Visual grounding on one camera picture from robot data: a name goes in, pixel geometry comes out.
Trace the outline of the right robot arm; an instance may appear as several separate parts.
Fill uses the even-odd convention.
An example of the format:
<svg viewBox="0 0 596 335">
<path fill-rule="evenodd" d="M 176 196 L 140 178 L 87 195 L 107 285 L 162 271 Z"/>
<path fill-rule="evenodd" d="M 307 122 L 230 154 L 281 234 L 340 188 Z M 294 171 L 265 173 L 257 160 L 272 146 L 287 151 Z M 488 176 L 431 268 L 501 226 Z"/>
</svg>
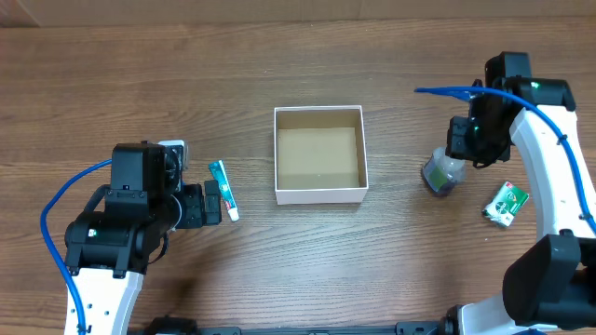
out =
<svg viewBox="0 0 596 335">
<path fill-rule="evenodd" d="M 439 92 L 469 104 L 450 122 L 446 154 L 486 168 L 515 146 L 536 208 L 536 242 L 506 270 L 500 293 L 455 306 L 441 334 L 518 334 L 595 325 L 595 189 L 562 79 L 536 78 L 522 52 L 484 65 L 484 80 Z"/>
</svg>

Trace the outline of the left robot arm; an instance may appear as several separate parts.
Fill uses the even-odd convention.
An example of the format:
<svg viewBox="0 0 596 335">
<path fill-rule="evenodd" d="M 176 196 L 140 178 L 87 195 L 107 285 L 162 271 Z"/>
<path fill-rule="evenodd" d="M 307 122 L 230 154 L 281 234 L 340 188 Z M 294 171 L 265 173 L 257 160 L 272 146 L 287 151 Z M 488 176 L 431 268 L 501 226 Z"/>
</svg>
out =
<svg viewBox="0 0 596 335">
<path fill-rule="evenodd" d="M 215 180 L 183 182 L 183 141 L 119 143 L 111 180 L 100 186 L 65 232 L 69 295 L 65 333 L 124 334 L 152 253 L 164 254 L 175 229 L 222 220 Z"/>
</svg>

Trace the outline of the green Dettol soap bar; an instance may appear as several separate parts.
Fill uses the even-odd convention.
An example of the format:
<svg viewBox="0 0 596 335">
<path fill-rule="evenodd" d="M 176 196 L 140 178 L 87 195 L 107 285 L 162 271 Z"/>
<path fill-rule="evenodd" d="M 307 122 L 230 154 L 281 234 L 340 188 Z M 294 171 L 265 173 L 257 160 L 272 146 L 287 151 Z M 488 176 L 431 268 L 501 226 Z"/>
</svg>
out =
<svg viewBox="0 0 596 335">
<path fill-rule="evenodd" d="M 482 215 L 500 227 L 508 228 L 530 195 L 510 181 L 505 181 Z"/>
</svg>

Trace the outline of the clear pump soap bottle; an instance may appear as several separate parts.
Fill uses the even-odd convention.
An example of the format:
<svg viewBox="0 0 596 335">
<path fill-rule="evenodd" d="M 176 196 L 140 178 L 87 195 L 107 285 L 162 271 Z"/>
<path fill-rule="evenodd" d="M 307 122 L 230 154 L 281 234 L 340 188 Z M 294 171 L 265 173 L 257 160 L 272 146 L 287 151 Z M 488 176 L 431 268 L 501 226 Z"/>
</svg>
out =
<svg viewBox="0 0 596 335">
<path fill-rule="evenodd" d="M 436 148 L 421 168 L 428 189 L 436 196 L 446 196 L 466 177 L 466 162 L 451 158 L 445 147 Z"/>
</svg>

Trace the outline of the green toothpaste tube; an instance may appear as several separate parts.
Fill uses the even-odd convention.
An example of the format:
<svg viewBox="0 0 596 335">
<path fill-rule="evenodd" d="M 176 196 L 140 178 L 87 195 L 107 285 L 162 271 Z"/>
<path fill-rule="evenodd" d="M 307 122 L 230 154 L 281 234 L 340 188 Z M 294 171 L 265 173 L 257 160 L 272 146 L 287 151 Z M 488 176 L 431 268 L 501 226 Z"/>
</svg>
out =
<svg viewBox="0 0 596 335">
<path fill-rule="evenodd" d="M 236 200 L 231 190 L 231 185 L 227 177 L 224 162 L 218 160 L 209 164 L 209 170 L 213 178 L 218 182 L 221 197 L 226 206 L 230 220 L 236 222 L 239 220 L 239 213 Z"/>
</svg>

